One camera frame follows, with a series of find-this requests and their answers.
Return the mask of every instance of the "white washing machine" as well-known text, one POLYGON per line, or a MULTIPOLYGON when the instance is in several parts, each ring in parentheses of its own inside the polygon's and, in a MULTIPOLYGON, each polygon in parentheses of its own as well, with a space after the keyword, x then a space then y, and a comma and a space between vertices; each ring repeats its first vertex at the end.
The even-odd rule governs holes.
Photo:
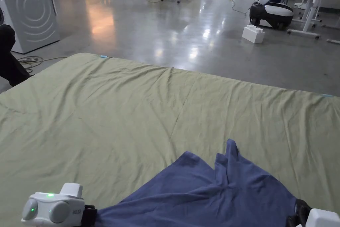
POLYGON ((12 51, 24 54, 59 41, 52 0, 0 0, 0 9, 0 24, 15 31, 12 51))

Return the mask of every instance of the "caster wheel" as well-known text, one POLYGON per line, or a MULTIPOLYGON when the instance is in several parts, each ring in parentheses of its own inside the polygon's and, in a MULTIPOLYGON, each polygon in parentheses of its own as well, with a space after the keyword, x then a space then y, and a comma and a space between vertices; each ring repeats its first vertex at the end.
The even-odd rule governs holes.
POLYGON ((260 21, 257 21, 256 18, 251 18, 250 19, 250 24, 254 26, 258 26, 260 24, 260 21))
POLYGON ((279 25, 278 25, 278 30, 283 30, 284 29, 284 24, 283 23, 280 23, 279 25))

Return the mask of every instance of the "white desk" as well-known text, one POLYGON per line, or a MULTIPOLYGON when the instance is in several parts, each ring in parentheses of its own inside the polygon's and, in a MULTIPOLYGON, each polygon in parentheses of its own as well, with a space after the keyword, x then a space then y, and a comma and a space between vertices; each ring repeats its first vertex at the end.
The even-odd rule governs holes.
POLYGON ((317 10, 317 7, 320 6, 321 0, 307 0, 306 3, 306 11, 303 14, 302 17, 302 22, 305 22, 305 26, 303 27, 303 30, 295 30, 295 29, 288 29, 287 33, 297 33, 300 35, 306 35, 306 36, 311 36, 311 37, 315 37, 315 39, 319 39, 320 38, 320 34, 317 33, 312 33, 312 32, 308 32, 308 28, 311 25, 311 21, 313 19, 313 16, 315 14, 315 11, 317 10))

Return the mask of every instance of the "navy blue fabric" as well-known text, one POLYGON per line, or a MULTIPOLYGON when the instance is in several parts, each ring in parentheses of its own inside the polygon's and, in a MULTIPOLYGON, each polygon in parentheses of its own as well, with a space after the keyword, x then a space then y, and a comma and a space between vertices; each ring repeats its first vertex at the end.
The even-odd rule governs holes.
POLYGON ((295 202, 229 139, 226 154, 216 155, 215 170, 185 152, 126 199, 99 210, 95 226, 284 227, 295 202))

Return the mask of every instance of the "mattress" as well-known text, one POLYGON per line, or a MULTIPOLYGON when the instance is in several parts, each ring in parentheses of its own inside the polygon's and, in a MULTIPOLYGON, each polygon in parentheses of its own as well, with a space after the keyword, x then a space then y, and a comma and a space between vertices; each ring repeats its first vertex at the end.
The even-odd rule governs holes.
POLYGON ((118 203, 190 151, 211 167, 226 141, 311 207, 340 213, 340 99, 77 54, 0 95, 0 219, 28 197, 84 186, 118 203))

